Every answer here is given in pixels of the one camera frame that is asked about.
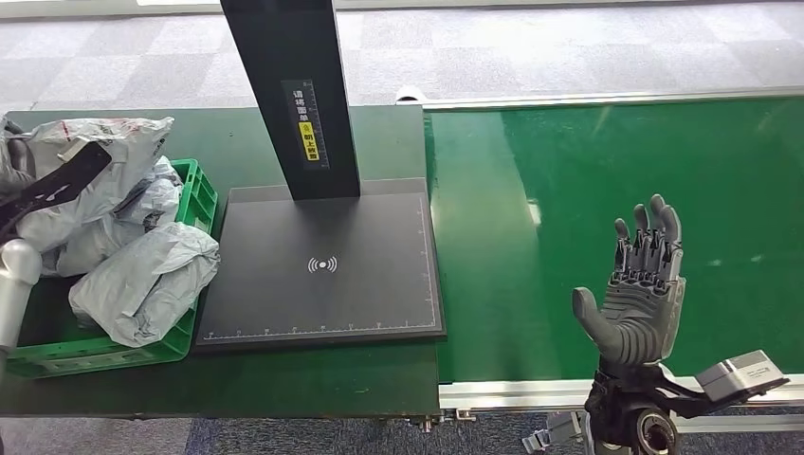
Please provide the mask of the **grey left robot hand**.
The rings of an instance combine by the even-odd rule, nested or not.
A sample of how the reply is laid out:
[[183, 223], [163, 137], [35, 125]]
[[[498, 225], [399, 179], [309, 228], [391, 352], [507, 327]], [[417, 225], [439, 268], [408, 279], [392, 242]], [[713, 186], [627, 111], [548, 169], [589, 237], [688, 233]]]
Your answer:
[[1, 195], [7, 196], [36, 181], [35, 159], [26, 133], [6, 117], [1, 118]]

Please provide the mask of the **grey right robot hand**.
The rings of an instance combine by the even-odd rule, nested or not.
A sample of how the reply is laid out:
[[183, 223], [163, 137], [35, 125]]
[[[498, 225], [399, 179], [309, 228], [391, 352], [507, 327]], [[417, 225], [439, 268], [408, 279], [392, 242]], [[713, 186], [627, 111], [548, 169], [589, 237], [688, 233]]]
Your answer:
[[634, 233], [623, 219], [614, 221], [613, 269], [602, 303], [586, 287], [571, 294], [574, 316], [600, 357], [622, 366], [669, 357], [686, 285], [680, 275], [684, 251], [675, 208], [656, 193], [647, 206], [634, 207], [633, 217]]

